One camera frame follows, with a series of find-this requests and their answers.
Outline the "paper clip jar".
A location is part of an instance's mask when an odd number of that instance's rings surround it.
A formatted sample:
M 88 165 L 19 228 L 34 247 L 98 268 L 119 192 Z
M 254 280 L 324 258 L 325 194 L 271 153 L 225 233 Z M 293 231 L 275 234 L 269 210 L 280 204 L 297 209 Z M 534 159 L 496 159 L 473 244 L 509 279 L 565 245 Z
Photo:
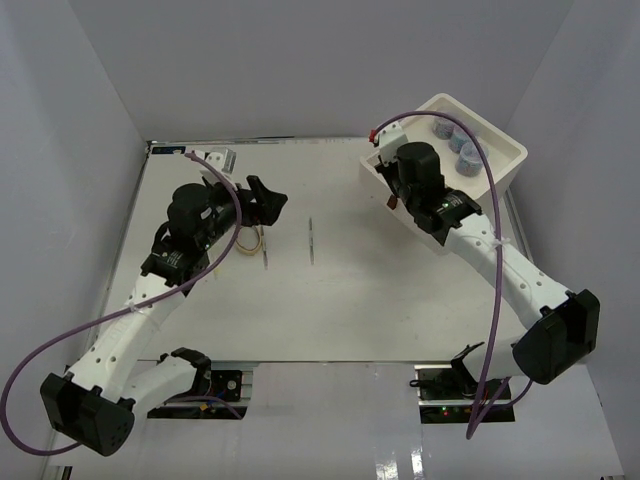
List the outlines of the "paper clip jar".
M 455 126 L 448 139 L 448 147 L 452 152 L 459 153 L 463 146 L 470 141 L 471 139 L 466 131 L 459 126 Z
M 441 140 L 448 140 L 451 138 L 456 124 L 447 118 L 436 116 L 433 120 L 432 131 L 433 134 Z
M 475 177 L 484 168 L 479 151 L 472 142 L 466 143 L 459 152 L 455 163 L 455 170 L 465 177 Z

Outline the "light green pen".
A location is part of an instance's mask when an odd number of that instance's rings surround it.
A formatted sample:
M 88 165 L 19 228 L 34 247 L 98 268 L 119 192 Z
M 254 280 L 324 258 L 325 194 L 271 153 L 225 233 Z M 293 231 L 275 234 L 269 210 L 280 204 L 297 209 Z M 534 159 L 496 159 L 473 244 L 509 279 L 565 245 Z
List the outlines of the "light green pen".
M 308 240 L 309 240 L 309 259 L 310 264 L 315 265 L 315 251 L 314 251 L 314 224 L 313 218 L 308 219 Z

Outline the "white drawer storage box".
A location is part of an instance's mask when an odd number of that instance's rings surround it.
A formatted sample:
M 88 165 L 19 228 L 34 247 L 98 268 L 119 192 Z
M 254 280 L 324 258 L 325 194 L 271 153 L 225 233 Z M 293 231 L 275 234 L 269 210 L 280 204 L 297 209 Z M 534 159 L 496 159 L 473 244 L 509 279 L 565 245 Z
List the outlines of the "white drawer storage box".
M 370 196 L 387 204 L 391 196 L 382 175 L 375 171 L 380 158 L 391 154 L 402 140 L 423 141 L 433 146 L 440 157 L 445 184 L 466 193 L 490 218 L 494 217 L 493 198 L 505 194 L 528 156 L 527 149 L 489 121 L 446 93 L 440 93 L 418 108 L 438 111 L 462 121 L 479 141 L 489 162 L 484 165 L 478 154 L 457 148 L 468 142 L 462 130 L 449 126 L 445 119 L 416 116 L 395 121 L 382 129 L 383 147 L 360 160 L 359 178 Z

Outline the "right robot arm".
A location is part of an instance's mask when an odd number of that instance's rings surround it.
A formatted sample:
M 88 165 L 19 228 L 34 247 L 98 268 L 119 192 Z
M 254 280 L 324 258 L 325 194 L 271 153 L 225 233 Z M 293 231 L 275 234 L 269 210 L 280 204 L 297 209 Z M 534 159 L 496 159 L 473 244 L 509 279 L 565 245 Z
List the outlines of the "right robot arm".
M 509 244 L 474 200 L 446 186 L 430 144 L 406 143 L 375 170 L 418 229 L 481 275 L 525 329 L 520 337 L 470 345 L 452 359 L 459 396 L 475 398 L 488 380 L 514 376 L 547 385 L 595 349 L 598 298 L 546 276 Z

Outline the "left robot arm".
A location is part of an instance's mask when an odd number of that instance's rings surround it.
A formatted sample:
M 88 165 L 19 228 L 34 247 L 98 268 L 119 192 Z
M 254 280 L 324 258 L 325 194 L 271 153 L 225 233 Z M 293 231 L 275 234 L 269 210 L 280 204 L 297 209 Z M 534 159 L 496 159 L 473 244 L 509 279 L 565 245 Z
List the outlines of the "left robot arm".
M 151 369 L 133 370 L 151 339 L 209 270 L 209 249 L 237 227 L 273 225 L 288 201 L 255 175 L 247 188 L 226 181 L 178 187 L 167 220 L 125 304 L 97 340 L 64 375 L 49 375 L 40 394 L 52 427 L 102 455 L 119 450 L 134 422 L 163 402 L 199 399 L 211 387 L 211 361 L 180 347 Z

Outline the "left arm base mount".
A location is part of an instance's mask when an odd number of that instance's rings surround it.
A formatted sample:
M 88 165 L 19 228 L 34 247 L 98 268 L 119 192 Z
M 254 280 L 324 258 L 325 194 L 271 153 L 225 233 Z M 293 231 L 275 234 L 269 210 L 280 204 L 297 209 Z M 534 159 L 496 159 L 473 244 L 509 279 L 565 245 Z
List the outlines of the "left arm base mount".
M 196 368 L 195 386 L 147 413 L 148 419 L 242 420 L 252 395 L 256 363 L 206 360 L 196 350 L 179 348 L 169 354 Z

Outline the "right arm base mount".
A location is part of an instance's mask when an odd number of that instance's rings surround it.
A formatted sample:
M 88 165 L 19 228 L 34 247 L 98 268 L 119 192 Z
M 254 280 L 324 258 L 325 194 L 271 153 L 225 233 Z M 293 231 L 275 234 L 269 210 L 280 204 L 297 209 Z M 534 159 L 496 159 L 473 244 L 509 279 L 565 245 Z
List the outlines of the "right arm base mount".
M 409 382 L 409 387 L 416 390 L 418 407 L 422 425 L 467 424 L 471 419 L 472 406 L 477 391 L 477 383 L 467 379 L 453 367 L 461 367 L 458 357 L 468 354 L 482 346 L 484 342 L 467 345 L 464 350 L 454 357 L 451 362 L 441 366 L 427 364 L 415 367 L 415 375 Z M 479 413 L 487 406 L 489 400 L 499 390 L 501 379 L 487 380 L 483 393 Z M 515 422 L 513 406 L 508 406 L 511 390 L 506 386 L 483 418 L 484 423 L 512 423 Z

